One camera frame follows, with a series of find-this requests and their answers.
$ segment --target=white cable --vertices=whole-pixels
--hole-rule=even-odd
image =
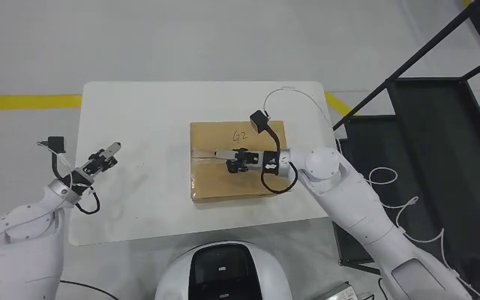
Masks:
[[[294,89],[294,88],[289,88],[289,87],[283,87],[283,88],[277,88],[273,91],[271,91],[270,93],[267,94],[267,97],[265,98],[265,100],[263,101],[263,111],[265,112],[266,114],[266,103],[267,103],[267,100],[269,99],[269,97],[274,94],[275,92],[279,92],[279,91],[291,91],[291,92],[298,92],[300,94],[303,94],[305,96],[307,96],[310,100],[312,100],[312,102],[315,104],[315,106],[320,110],[320,112],[322,113],[322,116],[323,118],[325,119],[325,121],[327,122],[328,126],[330,126],[330,122],[329,120],[327,119],[327,117],[325,116],[325,113],[323,112],[322,108],[318,105],[318,103],[308,94],[304,93],[303,91],[299,91],[297,89]],[[339,139],[335,139],[337,144],[338,144],[338,149],[340,150],[340,153],[342,155],[344,155],[343,151],[342,151],[342,148],[341,148],[341,144],[340,144],[340,140]],[[374,174],[375,171],[378,171],[378,170],[388,170],[388,171],[391,171],[394,173],[394,178],[389,180],[389,181],[385,181],[385,182],[377,182],[377,181],[373,181],[372,180],[372,175]],[[397,171],[395,171],[394,169],[391,169],[391,168],[388,168],[386,166],[378,166],[377,168],[375,169],[372,169],[370,171],[370,173],[368,174],[368,180],[365,179],[371,187],[373,187],[373,185],[389,185],[393,182],[395,182],[396,180],[398,179],[398,173]],[[447,260],[445,258],[445,251],[444,251],[444,238],[445,238],[445,229],[442,228],[442,230],[440,230],[440,233],[432,238],[432,239],[429,239],[427,241],[422,241],[422,240],[418,240],[416,238],[413,238],[411,237],[410,235],[407,234],[407,232],[405,231],[405,229],[400,226],[399,224],[399,219],[400,219],[400,215],[402,212],[404,212],[404,210],[407,208],[407,206],[412,206],[414,205],[415,203],[417,203],[417,201],[419,201],[419,197],[418,196],[414,196],[412,199],[408,200],[405,204],[403,205],[399,205],[399,206],[388,206],[388,205],[385,205],[383,204],[381,201],[380,203],[382,203],[382,206],[383,207],[386,207],[387,209],[400,209],[400,211],[398,212],[397,214],[397,217],[395,218],[395,224],[397,225],[398,228],[400,228],[402,231],[403,231],[403,234],[410,240],[414,241],[414,242],[417,242],[417,243],[422,243],[422,244],[427,244],[427,243],[431,243],[431,242],[435,242],[436,240],[440,239],[440,248],[441,248],[441,252],[442,252],[442,259],[443,259],[443,263],[445,264],[445,267],[447,267],[450,271],[455,271],[448,263],[447,263]],[[472,292],[474,292],[478,297],[480,297],[480,292],[477,292],[475,289],[473,289],[473,287],[467,283],[465,280],[463,280],[460,275],[456,273],[456,277],[457,279],[466,287],[468,288],[469,290],[471,290]]]
[[[386,181],[386,182],[375,182],[375,181],[372,181],[371,180],[371,176],[372,174],[377,171],[377,170],[388,170],[388,171],[392,171],[395,176],[392,180],[390,181]],[[387,168],[385,166],[379,166],[375,169],[372,169],[370,171],[370,173],[368,174],[368,180],[367,182],[370,183],[370,186],[373,187],[373,185],[387,185],[387,184],[390,184],[392,182],[395,182],[398,178],[398,173],[394,170],[394,169],[390,169],[390,168]],[[432,239],[429,239],[427,241],[422,241],[422,240],[418,240],[416,238],[413,238],[411,237],[410,235],[407,234],[407,231],[405,231],[405,229],[399,224],[399,219],[400,219],[400,215],[402,212],[404,212],[404,210],[407,208],[407,206],[411,206],[413,204],[415,204],[417,201],[419,201],[419,197],[418,196],[414,196],[412,199],[408,200],[405,204],[403,205],[400,205],[400,206],[387,206],[387,205],[384,205],[382,203],[383,206],[385,206],[386,208],[390,208],[390,209],[400,209],[400,211],[398,212],[397,214],[397,217],[395,218],[395,225],[397,225],[398,228],[400,228],[402,231],[403,231],[403,234],[410,240],[414,241],[414,242],[417,242],[417,243],[422,243],[422,244],[427,244],[427,243],[431,243],[431,242],[435,242],[436,240],[440,239],[440,250],[441,250],[441,253],[442,253],[442,260],[443,260],[443,263],[445,264],[445,267],[450,270],[451,272],[454,272],[455,273],[455,276],[456,278],[458,279],[458,281],[460,281],[466,288],[468,288],[469,290],[471,290],[472,292],[474,292],[478,297],[480,297],[480,292],[477,292],[469,283],[467,283],[465,280],[463,280],[460,275],[447,263],[447,259],[445,258],[445,248],[444,248],[444,239],[445,239],[445,229],[442,228],[442,230],[440,230],[440,233],[432,238]]]
[[[392,180],[389,180],[389,181],[385,181],[385,182],[377,182],[377,181],[373,181],[372,180],[372,175],[375,173],[375,171],[378,171],[378,170],[388,170],[390,172],[393,172],[394,173],[394,178]],[[397,171],[395,171],[394,169],[391,169],[391,168],[387,168],[386,166],[379,166],[375,169],[372,169],[370,171],[370,173],[368,173],[368,179],[365,179],[369,184],[370,186],[373,188],[374,186],[373,185],[389,185],[393,182],[395,182],[396,180],[398,179],[398,173]],[[407,206],[412,206],[413,204],[415,204],[418,200],[418,197],[417,197],[417,200],[415,201],[412,201],[410,202],[412,199],[410,199],[407,203],[403,204],[403,205],[399,205],[399,206],[389,206],[389,205],[385,205],[383,204],[383,202],[380,201],[380,203],[382,203],[382,206],[383,207],[386,207],[387,209],[403,209]]]
[[[457,277],[458,281],[460,281],[465,287],[467,287],[469,290],[474,292],[478,297],[480,297],[480,292],[477,292],[469,283],[467,283],[465,280],[463,280],[460,276]]]
[[[72,187],[73,187],[73,182],[74,182],[74,169],[72,168],[72,166],[70,165],[70,163],[68,163],[68,160],[65,159],[65,157],[55,151],[53,151],[52,149],[50,149],[49,147],[41,144],[40,142],[37,142],[37,145],[39,145],[40,147],[43,147],[45,148],[46,150],[52,152],[57,158],[60,159],[60,161],[68,168],[68,172],[70,172],[70,184],[68,185],[68,192],[67,194],[65,195],[65,199],[68,198],[68,196],[70,195],[70,192],[72,191]]]
[[[267,111],[266,111],[266,104],[267,104],[267,100],[270,98],[271,95],[273,95],[274,93],[276,92],[279,92],[279,91],[289,91],[289,92],[296,92],[296,93],[300,93],[306,97],[308,97],[310,100],[312,100],[313,104],[315,104],[315,106],[320,110],[320,112],[322,113],[322,116],[323,118],[325,119],[325,122],[327,123],[327,125],[329,127],[332,126],[332,124],[330,124],[330,121],[329,119],[326,117],[325,113],[323,112],[323,109],[320,107],[320,105],[307,93],[303,92],[303,91],[300,91],[296,88],[290,88],[288,86],[284,86],[283,88],[277,88],[277,89],[274,89],[273,91],[270,91],[268,94],[267,94],[267,97],[265,97],[265,100],[263,101],[263,112],[265,112],[266,115],[268,115]]]
[[[69,187],[68,187],[68,192],[65,194],[65,197],[64,197],[65,199],[67,199],[67,198],[68,198],[68,195],[70,195],[70,192],[71,192],[71,190],[72,190],[72,185],[76,185],[76,184],[72,184],[72,182],[73,182],[73,180],[72,180],[72,178],[73,178],[73,177],[72,177],[72,176],[73,176],[73,173],[72,173],[73,170],[72,170],[71,165],[68,163],[68,161],[65,159],[65,157],[64,157],[63,155],[60,155],[59,153],[53,151],[52,149],[48,148],[47,146],[41,144],[40,142],[37,142],[37,145],[39,145],[39,146],[41,146],[41,147],[44,147],[44,148],[47,149],[48,151],[52,152],[52,153],[53,153],[57,158],[59,158],[60,161],[61,161],[65,166],[67,166],[68,169],[70,170],[70,185],[69,185]],[[22,223],[18,223],[18,224],[13,225],[13,226],[8,226],[7,229],[3,229],[3,230],[0,232],[0,234],[3,234],[3,233],[6,232],[7,230],[11,230],[11,229],[13,229],[13,228],[15,228],[15,227],[22,226],[22,225],[25,225],[25,224],[27,224],[27,223],[36,221],[36,220],[38,220],[38,219],[40,219],[40,218],[43,218],[43,217],[45,217],[46,215],[48,215],[48,214],[54,212],[56,209],[58,209],[61,204],[62,204],[62,203],[59,203],[58,206],[55,207],[52,211],[48,211],[48,212],[46,212],[45,214],[42,214],[42,215],[40,215],[40,216],[38,216],[38,217],[35,217],[35,218],[33,218],[33,219],[27,220],[27,221],[22,222]]]
[[[342,151],[342,145],[340,144],[340,139],[335,139],[335,141],[337,141],[337,147],[338,150],[340,150],[340,154],[344,156],[344,152]]]

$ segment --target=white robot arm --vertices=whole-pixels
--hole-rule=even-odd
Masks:
[[[41,201],[0,218],[0,299],[55,298],[63,271],[64,209],[73,208],[94,177],[116,164],[113,155],[120,148],[115,142],[101,149],[65,177],[55,167],[58,178],[43,189]]]
[[[416,247],[390,221],[377,193],[336,149],[280,150],[278,138],[267,124],[268,117],[257,111],[250,120],[258,133],[267,131],[271,135],[277,151],[217,150],[218,158],[227,159],[229,172],[251,168],[290,178],[295,173],[287,190],[297,179],[307,188],[328,216],[372,256],[395,299],[471,299],[454,271]],[[285,192],[262,183],[275,193]]]

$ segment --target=white table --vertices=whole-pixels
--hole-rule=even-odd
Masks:
[[[97,214],[73,210],[69,240],[90,245],[322,218],[326,213],[301,184],[262,199],[193,204],[190,123],[247,121],[272,90],[292,86],[313,96],[273,94],[272,119],[283,120],[290,148],[335,147],[318,82],[90,82],[83,91],[76,162],[119,141],[118,164],[94,184]],[[81,202],[93,209],[92,198]]]

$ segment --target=cardboard box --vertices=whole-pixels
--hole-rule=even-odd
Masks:
[[[268,123],[285,149],[284,123]],[[258,134],[249,121],[190,123],[190,196],[195,203],[253,198],[271,195],[260,181],[259,170],[228,173],[225,160],[215,158],[217,149],[246,148],[252,151],[276,150],[275,142],[266,132]],[[275,190],[287,188],[290,181],[265,174],[268,186]]]

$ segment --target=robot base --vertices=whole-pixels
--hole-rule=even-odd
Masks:
[[[270,253],[244,241],[205,244],[163,273],[155,300],[292,300],[287,276]]]

